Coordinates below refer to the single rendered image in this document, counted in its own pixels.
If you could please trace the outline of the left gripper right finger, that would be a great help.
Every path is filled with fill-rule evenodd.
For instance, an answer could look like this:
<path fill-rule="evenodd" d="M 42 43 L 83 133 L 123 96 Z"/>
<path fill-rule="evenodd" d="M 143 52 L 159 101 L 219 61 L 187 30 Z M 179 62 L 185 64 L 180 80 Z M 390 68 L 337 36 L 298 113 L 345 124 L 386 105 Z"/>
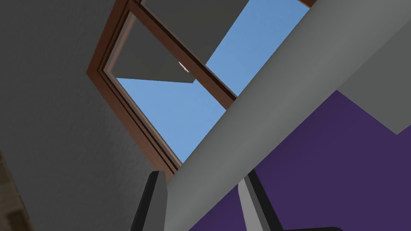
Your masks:
<path fill-rule="evenodd" d="M 284 231 L 254 169 L 238 183 L 238 194 L 247 231 Z"/>

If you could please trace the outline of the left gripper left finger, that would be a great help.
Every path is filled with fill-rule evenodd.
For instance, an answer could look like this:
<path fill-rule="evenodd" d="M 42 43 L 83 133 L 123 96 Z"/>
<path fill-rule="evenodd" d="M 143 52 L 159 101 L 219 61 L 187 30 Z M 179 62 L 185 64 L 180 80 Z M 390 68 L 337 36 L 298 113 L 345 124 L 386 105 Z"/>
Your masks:
<path fill-rule="evenodd" d="M 164 231 L 167 184 L 164 171 L 149 175 L 130 231 Z"/>

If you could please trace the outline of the brown framed window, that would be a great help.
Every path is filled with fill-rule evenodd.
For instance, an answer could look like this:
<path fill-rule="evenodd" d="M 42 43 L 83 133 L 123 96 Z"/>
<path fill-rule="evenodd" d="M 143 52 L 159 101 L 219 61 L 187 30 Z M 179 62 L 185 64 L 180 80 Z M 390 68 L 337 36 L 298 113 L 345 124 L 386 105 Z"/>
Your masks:
<path fill-rule="evenodd" d="M 87 75 L 173 176 L 317 0 L 115 0 Z"/>

